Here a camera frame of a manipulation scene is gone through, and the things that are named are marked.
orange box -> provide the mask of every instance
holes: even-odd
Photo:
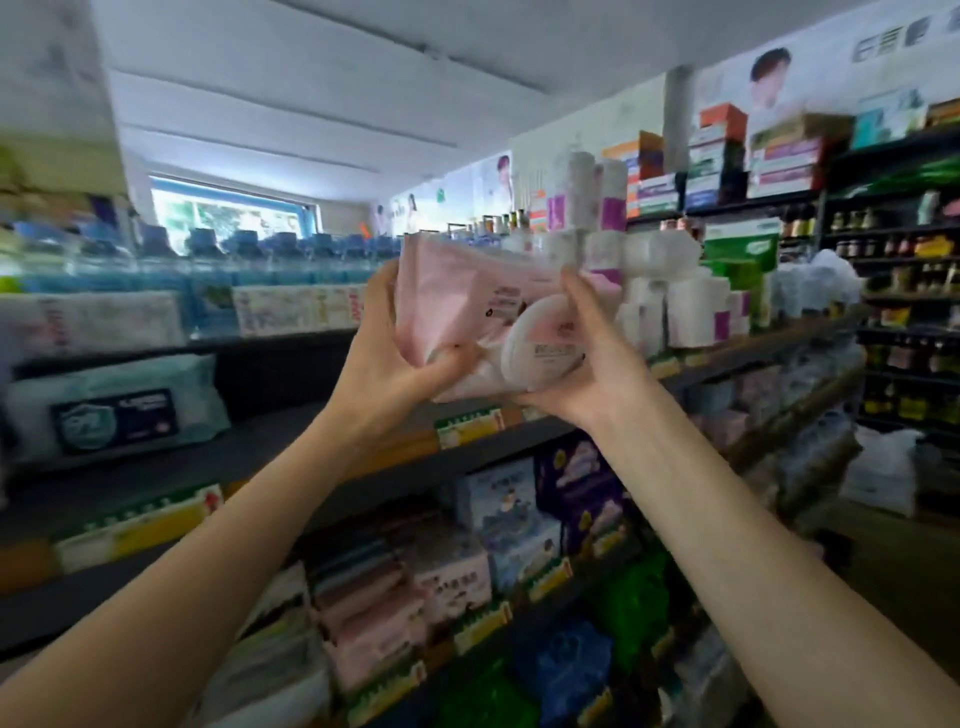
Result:
[[[742,142],[747,138],[747,114],[733,104],[717,104],[700,112],[700,128],[726,124],[726,139]]]
[[[639,132],[636,141],[614,144],[600,152],[607,159],[627,163],[627,182],[639,182],[663,174],[663,137],[653,132]]]

hand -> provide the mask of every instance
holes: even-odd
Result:
[[[327,405],[337,410],[339,421],[357,426],[366,438],[381,437],[399,425],[418,404],[469,374],[480,357],[476,347],[456,347],[425,367],[407,363],[394,337],[397,267],[395,260],[386,263],[368,281],[363,323]]]
[[[561,278],[586,339],[587,361],[549,389],[516,400],[567,420],[598,440],[636,416],[645,390],[656,380],[608,321],[592,286],[570,267],[564,267]]]

ceiling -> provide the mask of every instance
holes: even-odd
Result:
[[[93,0],[121,142],[148,168],[356,201],[859,4]]]

white round container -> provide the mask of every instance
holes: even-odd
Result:
[[[584,358],[576,317],[566,294],[533,303],[503,342],[500,371],[516,389],[535,392],[553,384]]]

tissue pack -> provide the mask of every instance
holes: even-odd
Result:
[[[210,440],[229,427],[212,356],[179,354],[17,381],[14,462],[68,467]]]
[[[471,531],[481,530],[515,508],[532,508],[536,502],[532,457],[465,475],[453,485],[457,522]]]
[[[612,651],[610,638],[576,619],[520,653],[516,675],[540,701],[540,726],[561,725],[584,710],[607,684]]]
[[[560,555],[561,524],[533,508],[520,509],[480,534],[490,554],[493,587],[508,594]]]
[[[447,524],[425,528],[401,558],[424,594],[428,624],[452,621],[492,599],[487,552],[467,531]]]

